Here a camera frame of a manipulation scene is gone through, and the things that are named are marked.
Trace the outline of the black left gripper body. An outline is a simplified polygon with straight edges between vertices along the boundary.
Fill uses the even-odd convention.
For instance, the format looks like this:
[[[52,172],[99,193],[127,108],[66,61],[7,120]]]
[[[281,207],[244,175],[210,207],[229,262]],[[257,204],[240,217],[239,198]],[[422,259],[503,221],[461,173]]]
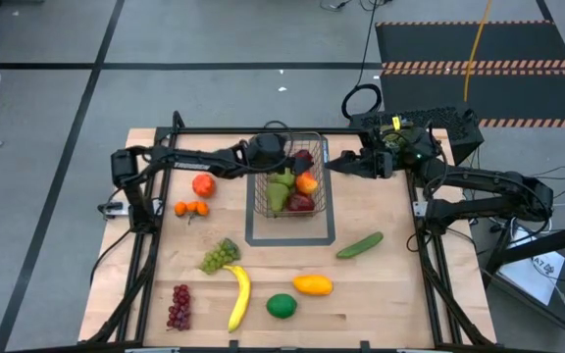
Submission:
[[[278,133],[252,136],[246,147],[246,162],[250,170],[281,170],[286,157],[287,138]]]

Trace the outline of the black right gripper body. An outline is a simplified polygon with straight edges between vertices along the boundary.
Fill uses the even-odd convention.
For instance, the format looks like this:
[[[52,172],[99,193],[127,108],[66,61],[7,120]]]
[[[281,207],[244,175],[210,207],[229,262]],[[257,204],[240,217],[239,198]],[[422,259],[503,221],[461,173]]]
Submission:
[[[362,148],[356,160],[355,174],[364,178],[390,178],[393,174],[393,156],[384,150]]]

